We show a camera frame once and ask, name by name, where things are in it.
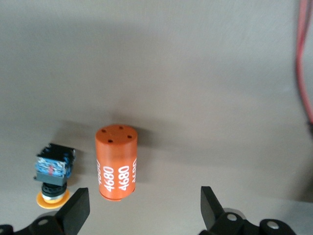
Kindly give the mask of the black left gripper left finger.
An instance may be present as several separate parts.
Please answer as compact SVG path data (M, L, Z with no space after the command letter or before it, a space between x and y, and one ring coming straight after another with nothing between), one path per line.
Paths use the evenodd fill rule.
M89 189L79 188L55 213L34 220L24 229L14 231L8 224L0 226L2 235L76 235L90 214Z

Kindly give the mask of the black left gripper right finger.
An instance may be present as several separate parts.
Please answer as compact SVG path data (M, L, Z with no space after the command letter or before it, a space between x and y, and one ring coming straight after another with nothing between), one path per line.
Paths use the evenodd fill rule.
M294 235L286 223L263 219L258 226L235 212L225 212L210 186L201 187L201 215L206 230L201 235Z

